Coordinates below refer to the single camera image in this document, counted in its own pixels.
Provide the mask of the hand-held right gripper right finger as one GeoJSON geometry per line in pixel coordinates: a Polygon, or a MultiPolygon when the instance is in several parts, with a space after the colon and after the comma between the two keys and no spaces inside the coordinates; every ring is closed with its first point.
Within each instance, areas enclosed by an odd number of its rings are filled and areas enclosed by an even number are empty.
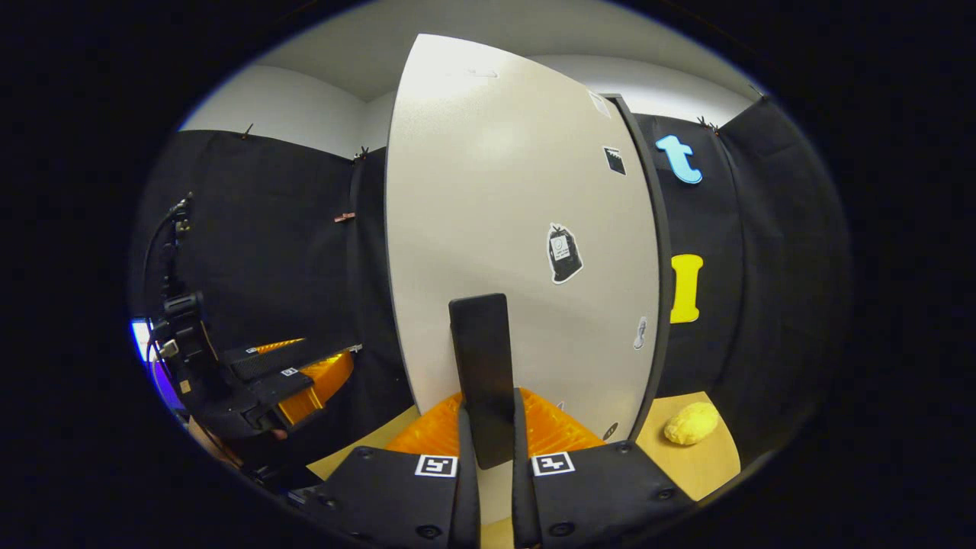
{"type": "Polygon", "coordinates": [[[637,442],[533,453],[530,431],[557,414],[513,390],[512,527],[517,548],[638,548],[696,510],[696,501],[637,442]]]}

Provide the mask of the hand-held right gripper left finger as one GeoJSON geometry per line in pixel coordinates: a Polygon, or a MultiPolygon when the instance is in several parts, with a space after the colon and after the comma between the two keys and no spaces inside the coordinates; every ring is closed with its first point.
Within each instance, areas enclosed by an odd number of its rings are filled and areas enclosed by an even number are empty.
{"type": "Polygon", "coordinates": [[[466,403],[447,397],[384,446],[359,445],[304,490],[307,518],[357,548],[477,548],[477,459],[466,403]]]}

